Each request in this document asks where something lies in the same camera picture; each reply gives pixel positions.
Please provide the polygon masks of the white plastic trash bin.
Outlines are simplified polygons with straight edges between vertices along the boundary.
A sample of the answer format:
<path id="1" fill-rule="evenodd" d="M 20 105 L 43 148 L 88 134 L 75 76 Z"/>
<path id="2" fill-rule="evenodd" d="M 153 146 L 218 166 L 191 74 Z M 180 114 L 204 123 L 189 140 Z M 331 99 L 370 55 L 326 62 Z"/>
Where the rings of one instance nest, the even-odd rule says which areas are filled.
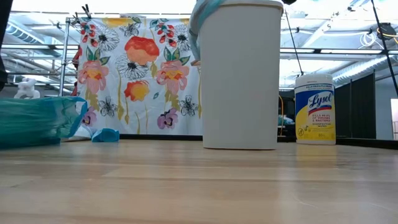
<path id="1" fill-rule="evenodd" d="M 203 146 L 275 149 L 279 0 L 226 0 L 199 32 Z"/>

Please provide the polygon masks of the light blue bin liner bag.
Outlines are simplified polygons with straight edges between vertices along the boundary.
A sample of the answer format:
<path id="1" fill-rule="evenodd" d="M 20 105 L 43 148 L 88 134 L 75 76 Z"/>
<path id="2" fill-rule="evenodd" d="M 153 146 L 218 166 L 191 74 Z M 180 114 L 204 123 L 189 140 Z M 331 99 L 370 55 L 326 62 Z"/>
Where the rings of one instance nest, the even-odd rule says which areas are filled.
<path id="1" fill-rule="evenodd" d="M 188 26 L 188 40 L 195 60 L 200 61 L 199 31 L 205 20 L 226 0 L 198 0 L 193 8 Z"/>

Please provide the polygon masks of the black monitor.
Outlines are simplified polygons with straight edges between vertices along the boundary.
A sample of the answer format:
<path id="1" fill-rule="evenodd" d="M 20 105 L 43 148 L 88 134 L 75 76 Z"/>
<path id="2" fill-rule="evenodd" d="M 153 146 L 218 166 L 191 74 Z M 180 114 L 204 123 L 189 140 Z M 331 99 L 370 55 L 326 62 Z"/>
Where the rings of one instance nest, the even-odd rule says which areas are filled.
<path id="1" fill-rule="evenodd" d="M 287 117 L 295 117 L 295 95 L 294 91 L 280 91 L 281 99 L 278 101 L 278 113 L 286 115 Z"/>

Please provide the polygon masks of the Lysol wipes canister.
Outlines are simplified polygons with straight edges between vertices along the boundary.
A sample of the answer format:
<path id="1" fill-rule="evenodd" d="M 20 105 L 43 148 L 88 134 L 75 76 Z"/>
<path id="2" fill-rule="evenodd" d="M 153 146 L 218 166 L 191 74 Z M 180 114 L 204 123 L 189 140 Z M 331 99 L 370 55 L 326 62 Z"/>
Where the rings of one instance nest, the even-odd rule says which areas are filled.
<path id="1" fill-rule="evenodd" d="M 329 74 L 295 80 L 295 134 L 298 144 L 336 144 L 335 87 Z"/>

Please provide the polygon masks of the black slanted pole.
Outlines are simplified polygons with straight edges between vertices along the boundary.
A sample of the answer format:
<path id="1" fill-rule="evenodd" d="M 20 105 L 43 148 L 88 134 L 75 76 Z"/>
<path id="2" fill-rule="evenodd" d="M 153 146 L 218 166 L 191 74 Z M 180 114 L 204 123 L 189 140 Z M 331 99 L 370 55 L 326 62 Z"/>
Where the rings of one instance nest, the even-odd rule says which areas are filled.
<path id="1" fill-rule="evenodd" d="M 396 91 L 396 95 L 398 97 L 398 84 L 397 84 L 397 81 L 396 81 L 396 78 L 395 78 L 395 74 L 394 74 L 394 71 L 393 71 L 393 68 L 392 68 L 392 62 L 391 62 L 391 57 L 389 55 L 389 50 L 387 48 L 386 41 L 384 40 L 384 33 L 383 33 L 383 30 L 382 30 L 382 27 L 381 27 L 381 23 L 380 23 L 378 14 L 377 14 L 377 9 L 376 9 L 374 0 L 370 0 L 370 1 L 371 1 L 372 6 L 373 6 L 374 16 L 376 18 L 377 29 L 378 29 L 378 31 L 380 33 L 381 40 L 382 40 L 382 45 L 383 45 L 382 53 L 386 56 L 388 68 L 389 68 L 390 75 L 391 75 L 392 82 L 393 82 L 393 86 L 394 86 L 394 89 Z"/>

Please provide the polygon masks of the white teal cloth heap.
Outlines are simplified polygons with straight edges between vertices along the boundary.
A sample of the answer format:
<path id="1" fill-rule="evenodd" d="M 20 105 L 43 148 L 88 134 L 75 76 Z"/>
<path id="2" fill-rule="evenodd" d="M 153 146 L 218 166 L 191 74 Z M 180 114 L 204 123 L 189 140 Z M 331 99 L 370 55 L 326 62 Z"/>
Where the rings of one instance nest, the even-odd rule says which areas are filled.
<path id="1" fill-rule="evenodd" d="M 282 125 L 291 125 L 291 124 L 295 124 L 295 121 L 291 118 L 286 117 L 286 115 L 278 115 L 278 125 L 282 126 Z"/>

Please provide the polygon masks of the black partition panel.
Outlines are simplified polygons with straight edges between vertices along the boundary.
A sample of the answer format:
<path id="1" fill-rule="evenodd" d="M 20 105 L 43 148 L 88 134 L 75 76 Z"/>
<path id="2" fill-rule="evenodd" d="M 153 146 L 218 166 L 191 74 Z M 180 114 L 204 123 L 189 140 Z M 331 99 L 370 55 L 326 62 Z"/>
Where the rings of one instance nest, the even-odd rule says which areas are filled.
<path id="1" fill-rule="evenodd" d="M 375 74 L 369 74 L 335 90 L 336 136 L 376 138 Z"/>

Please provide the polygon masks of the floral print curtain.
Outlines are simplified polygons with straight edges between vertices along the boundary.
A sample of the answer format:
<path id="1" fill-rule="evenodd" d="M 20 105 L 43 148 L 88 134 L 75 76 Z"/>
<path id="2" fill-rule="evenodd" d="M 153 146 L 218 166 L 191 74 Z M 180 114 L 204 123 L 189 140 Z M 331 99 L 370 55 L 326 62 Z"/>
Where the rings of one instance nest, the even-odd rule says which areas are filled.
<path id="1" fill-rule="evenodd" d="M 122 134 L 200 135 L 201 76 L 187 19 L 82 19 L 77 93 L 82 123 Z"/>

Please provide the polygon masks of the white spray bottle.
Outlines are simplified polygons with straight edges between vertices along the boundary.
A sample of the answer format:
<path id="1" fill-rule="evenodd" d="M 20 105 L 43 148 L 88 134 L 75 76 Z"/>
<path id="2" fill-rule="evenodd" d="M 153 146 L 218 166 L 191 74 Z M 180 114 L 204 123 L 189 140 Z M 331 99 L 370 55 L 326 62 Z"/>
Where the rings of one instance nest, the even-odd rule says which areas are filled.
<path id="1" fill-rule="evenodd" d="M 81 125 L 75 133 L 75 137 L 82 139 L 91 139 L 93 132 L 89 126 Z"/>
<path id="2" fill-rule="evenodd" d="M 18 83 L 18 91 L 14 95 L 14 98 L 25 99 L 36 99 L 40 98 L 40 92 L 35 89 L 36 79 L 34 78 L 23 78 L 21 82 Z"/>

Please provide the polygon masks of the teal folded umbrella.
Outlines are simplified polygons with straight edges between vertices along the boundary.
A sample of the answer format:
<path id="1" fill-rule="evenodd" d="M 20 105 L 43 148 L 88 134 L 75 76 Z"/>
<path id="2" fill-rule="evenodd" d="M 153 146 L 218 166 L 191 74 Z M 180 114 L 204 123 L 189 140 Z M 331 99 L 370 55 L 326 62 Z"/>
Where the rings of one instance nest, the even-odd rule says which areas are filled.
<path id="1" fill-rule="evenodd" d="M 87 109 L 77 96 L 0 98 L 0 149 L 58 144 L 74 136 Z"/>

